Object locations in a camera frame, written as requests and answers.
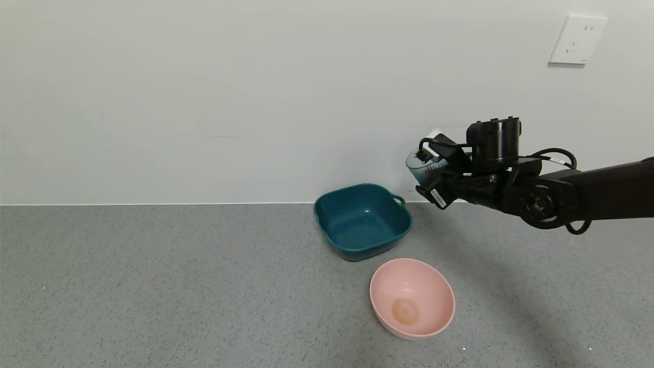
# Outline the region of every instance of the speckled floor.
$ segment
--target speckled floor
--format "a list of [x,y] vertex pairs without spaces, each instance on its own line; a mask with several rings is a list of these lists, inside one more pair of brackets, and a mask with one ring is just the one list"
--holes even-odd
[[[0,366],[651,367],[654,223],[583,236],[412,204],[394,249],[340,259],[311,205],[1,208]],[[386,332],[385,261],[450,281],[440,335]]]

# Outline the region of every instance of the bowl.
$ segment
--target bowl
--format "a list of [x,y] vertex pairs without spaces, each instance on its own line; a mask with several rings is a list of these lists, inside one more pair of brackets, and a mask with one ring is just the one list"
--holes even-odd
[[424,340],[452,321],[452,287],[434,267],[416,259],[393,259],[381,265],[370,281],[375,314],[393,335]]
[[318,225],[348,261],[380,254],[411,230],[404,199],[376,184],[359,184],[322,195],[313,206]]

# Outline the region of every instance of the teal bowl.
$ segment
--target teal bowl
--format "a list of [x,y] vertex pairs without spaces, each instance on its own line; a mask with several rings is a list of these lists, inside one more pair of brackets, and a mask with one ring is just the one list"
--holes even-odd
[[404,199],[376,184],[353,185],[324,194],[313,211],[322,233],[348,261],[389,250],[413,224]]

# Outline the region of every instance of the bowl handle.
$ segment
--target bowl handle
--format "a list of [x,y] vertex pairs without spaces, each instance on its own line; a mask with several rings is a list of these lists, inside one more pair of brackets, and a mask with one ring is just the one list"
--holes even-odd
[[402,198],[401,196],[397,196],[395,194],[392,194],[392,193],[391,193],[391,197],[393,197],[393,199],[399,200],[400,201],[399,205],[402,206],[402,208],[406,208],[407,202],[404,200],[404,198]]

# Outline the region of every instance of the cable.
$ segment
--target cable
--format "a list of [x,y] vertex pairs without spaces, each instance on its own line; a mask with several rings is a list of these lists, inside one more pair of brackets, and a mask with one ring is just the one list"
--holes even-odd
[[591,220],[586,220],[583,222],[583,225],[578,229],[573,228],[571,224],[566,224],[566,229],[568,229],[568,232],[570,234],[581,235],[584,232],[586,232],[586,230],[588,230],[589,227],[591,227],[591,223],[592,223]]
[[572,169],[572,164],[569,164],[563,160],[559,160],[558,158],[550,157],[550,156],[534,156],[534,155],[529,155],[529,156],[520,156],[524,158],[539,158],[543,161],[550,161],[554,162],[555,164],[563,165],[569,169]]
[[435,143],[437,145],[441,145],[443,147],[448,147],[448,148],[472,147],[472,145],[469,145],[469,144],[451,144],[451,143],[445,143],[445,142],[437,141],[434,138],[422,138],[420,140],[420,144],[418,145],[418,148],[422,149],[422,145],[424,143],[428,143],[428,142],[429,143]]
[[570,151],[567,151],[567,150],[565,150],[565,149],[563,149],[563,148],[548,148],[548,149],[542,149],[542,150],[540,150],[540,151],[538,151],[538,152],[535,152],[535,153],[529,155],[528,157],[539,157],[539,156],[543,155],[544,153],[560,153],[560,154],[562,154],[562,155],[565,155],[565,156],[567,156],[567,157],[570,159],[570,166],[569,166],[569,167],[570,167],[571,169],[573,169],[573,170],[577,168],[577,158],[576,158],[576,157],[575,157],[575,156],[574,156]]

